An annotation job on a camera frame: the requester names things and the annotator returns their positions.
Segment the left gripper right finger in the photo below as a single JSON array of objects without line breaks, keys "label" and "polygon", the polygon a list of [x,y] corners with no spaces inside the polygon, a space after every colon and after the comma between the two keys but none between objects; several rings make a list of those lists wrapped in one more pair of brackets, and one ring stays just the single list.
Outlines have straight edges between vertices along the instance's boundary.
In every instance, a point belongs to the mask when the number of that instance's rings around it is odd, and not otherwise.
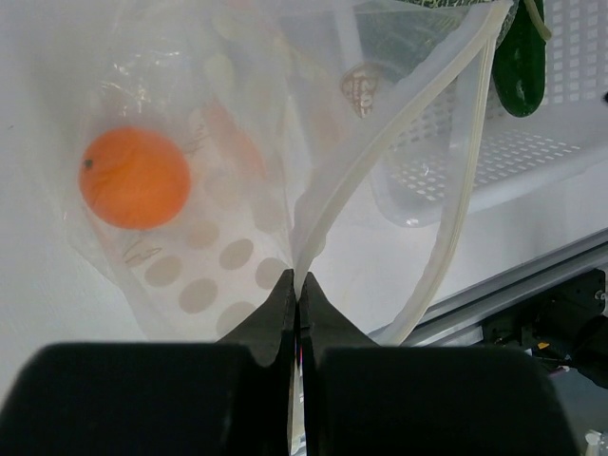
[{"label": "left gripper right finger", "polygon": [[305,279],[299,309],[311,455],[574,455],[550,381],[510,349],[382,347]]}]

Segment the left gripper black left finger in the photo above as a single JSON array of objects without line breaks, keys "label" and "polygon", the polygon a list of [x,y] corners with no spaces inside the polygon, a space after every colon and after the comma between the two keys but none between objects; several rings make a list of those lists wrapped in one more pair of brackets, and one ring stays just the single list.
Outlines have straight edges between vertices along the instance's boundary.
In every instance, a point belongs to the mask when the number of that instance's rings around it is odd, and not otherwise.
[{"label": "left gripper black left finger", "polygon": [[61,343],[1,409],[5,455],[286,455],[294,274],[215,343]]}]

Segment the orange fruit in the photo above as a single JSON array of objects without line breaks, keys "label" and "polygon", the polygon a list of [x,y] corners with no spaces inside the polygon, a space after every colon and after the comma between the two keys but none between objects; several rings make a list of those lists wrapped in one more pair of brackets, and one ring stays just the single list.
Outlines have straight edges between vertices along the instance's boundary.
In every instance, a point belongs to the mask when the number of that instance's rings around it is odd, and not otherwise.
[{"label": "orange fruit", "polygon": [[86,206],[102,221],[149,230],[169,222],[184,207],[191,173],[170,139],[126,126],[106,131],[87,147],[78,184]]}]

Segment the clear zip top bag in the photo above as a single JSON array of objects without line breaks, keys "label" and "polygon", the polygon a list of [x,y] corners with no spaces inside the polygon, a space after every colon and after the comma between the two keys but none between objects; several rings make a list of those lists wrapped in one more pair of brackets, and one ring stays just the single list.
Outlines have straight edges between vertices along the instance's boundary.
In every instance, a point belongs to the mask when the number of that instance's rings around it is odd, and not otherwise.
[{"label": "clear zip top bag", "polygon": [[[72,74],[78,114],[63,155],[63,222],[71,245],[125,295],[152,339],[215,341],[262,304],[284,271],[301,296],[328,236],[346,245],[327,256],[332,280],[353,306],[389,308],[383,345],[403,342],[446,272],[464,224],[480,142],[464,187],[441,209],[432,246],[409,262],[413,284],[382,291],[378,278],[405,258],[376,204],[351,228],[294,236],[295,205],[322,162],[345,110],[324,107],[330,87],[308,72],[314,57],[289,44],[273,1],[65,1],[55,23]],[[87,147],[119,127],[154,130],[177,145],[191,173],[180,212],[149,230],[112,226],[86,206],[78,184]]]}]

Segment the green cucumber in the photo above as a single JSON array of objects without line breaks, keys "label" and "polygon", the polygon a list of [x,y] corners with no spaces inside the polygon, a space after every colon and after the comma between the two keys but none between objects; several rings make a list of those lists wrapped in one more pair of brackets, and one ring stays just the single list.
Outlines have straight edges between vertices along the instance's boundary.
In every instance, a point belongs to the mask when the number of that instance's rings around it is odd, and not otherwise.
[{"label": "green cucumber", "polygon": [[546,41],[543,1],[518,1],[510,28],[495,51],[492,77],[503,108],[512,116],[530,116],[545,89]]}]

